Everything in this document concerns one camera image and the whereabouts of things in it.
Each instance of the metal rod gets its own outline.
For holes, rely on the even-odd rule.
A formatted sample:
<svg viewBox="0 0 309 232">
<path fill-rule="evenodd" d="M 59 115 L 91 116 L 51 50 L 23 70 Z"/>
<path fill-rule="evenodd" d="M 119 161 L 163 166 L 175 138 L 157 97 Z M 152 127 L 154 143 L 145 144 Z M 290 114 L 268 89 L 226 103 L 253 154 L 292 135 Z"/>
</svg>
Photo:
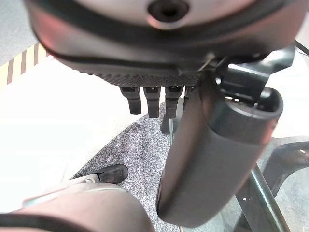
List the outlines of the metal rod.
<svg viewBox="0 0 309 232">
<path fill-rule="evenodd" d="M 253 188 L 257 193 L 260 204 L 262 205 L 265 214 L 269 220 L 269 223 L 273 227 L 275 232 L 290 232 L 288 225 L 273 197 L 266 180 L 264 179 L 259 167 L 256 167 L 251 171 L 250 177 Z"/>
<path fill-rule="evenodd" d="M 304 45 L 302 45 L 300 42 L 295 40 L 295 45 L 298 49 L 300 49 L 302 52 L 304 52 L 307 56 L 309 56 L 309 49 L 307 49 Z"/>
<path fill-rule="evenodd" d="M 174 127 L 173 127 L 173 119 L 169 119 L 169 139 L 170 139 L 170 145 L 172 145 L 174 140 Z"/>
</svg>

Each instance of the hazard stripe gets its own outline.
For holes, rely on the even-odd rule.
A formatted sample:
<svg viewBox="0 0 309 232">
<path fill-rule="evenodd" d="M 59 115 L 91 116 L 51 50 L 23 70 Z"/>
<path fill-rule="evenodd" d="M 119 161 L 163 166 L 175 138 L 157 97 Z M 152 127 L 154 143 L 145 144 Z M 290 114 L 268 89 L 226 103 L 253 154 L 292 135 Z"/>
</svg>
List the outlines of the hazard stripe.
<svg viewBox="0 0 309 232">
<path fill-rule="evenodd" d="M 49 56 L 49 53 L 46 52 L 44 47 L 40 43 L 36 43 L 0 66 L 0 88 L 18 79 L 47 56 Z"/>
</svg>

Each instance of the foot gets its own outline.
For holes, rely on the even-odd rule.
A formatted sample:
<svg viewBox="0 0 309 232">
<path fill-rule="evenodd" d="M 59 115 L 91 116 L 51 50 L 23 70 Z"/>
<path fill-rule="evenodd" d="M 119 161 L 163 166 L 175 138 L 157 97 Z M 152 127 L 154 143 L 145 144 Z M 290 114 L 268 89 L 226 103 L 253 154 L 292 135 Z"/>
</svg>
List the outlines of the foot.
<svg viewBox="0 0 309 232">
<path fill-rule="evenodd" d="M 104 167 L 95 172 L 98 175 L 100 182 L 118 184 L 127 178 L 129 171 L 124 164 L 115 164 Z"/>
</svg>

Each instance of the floor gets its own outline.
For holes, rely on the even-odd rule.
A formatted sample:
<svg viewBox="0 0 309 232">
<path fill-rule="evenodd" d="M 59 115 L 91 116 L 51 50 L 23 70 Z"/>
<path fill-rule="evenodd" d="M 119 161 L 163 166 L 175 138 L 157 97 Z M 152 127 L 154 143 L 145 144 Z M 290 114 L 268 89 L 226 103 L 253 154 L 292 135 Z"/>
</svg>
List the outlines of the floor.
<svg viewBox="0 0 309 232">
<path fill-rule="evenodd" d="M 37 42 L 22 0 L 0 1 L 0 29 L 0 66 Z"/>
<path fill-rule="evenodd" d="M 36 43 L 20 0 L 0 1 L 0 28 L 0 65 Z M 274 137 L 309 135 L 306 58 L 297 55 L 293 67 L 272 75 L 268 82 L 268 86 L 282 94 L 285 104 Z M 145 114 L 144 96 L 142 108 Z M 158 231 L 176 231 L 173 226 L 163 230 L 162 226 L 167 225 L 156 218 L 151 198 L 156 185 L 145 181 L 143 187 L 147 187 L 149 196 L 144 197 L 145 189 L 134 179 L 154 171 L 151 183 L 157 183 L 169 138 L 158 133 L 157 119 L 149 121 L 143 114 L 130 115 L 127 101 L 117 87 L 95 76 L 73 71 L 50 58 L 0 90 L 0 109 L 0 212 L 17 209 L 24 198 L 42 193 L 77 172 L 80 174 L 120 159 L 132 169 L 143 162 L 144 166 L 133 172 L 124 185 L 144 204 Z M 149 143 L 126 143 L 141 137 L 147 138 Z M 145 166 L 148 160 L 145 157 L 155 166 Z M 306 176 L 304 172 L 291 176 L 286 191 L 293 192 L 289 188 L 291 184 L 304 183 L 301 181 L 306 180 Z M 297 212 L 287 207 L 284 197 L 284 194 L 278 196 L 277 201 L 292 231 L 299 231 L 304 226 L 303 221 L 295 223 Z M 289 211 L 293 211 L 293 217 L 289 217 Z M 210 223 L 222 231 L 223 227 L 218 225 L 223 225 L 219 222 L 224 220 L 233 219 L 219 215 Z"/>
<path fill-rule="evenodd" d="M 309 13 L 307 13 L 302 29 L 298 33 L 296 39 L 306 48 L 309 48 Z M 309 66 L 309 57 L 303 56 L 303 58 Z"/>
</svg>

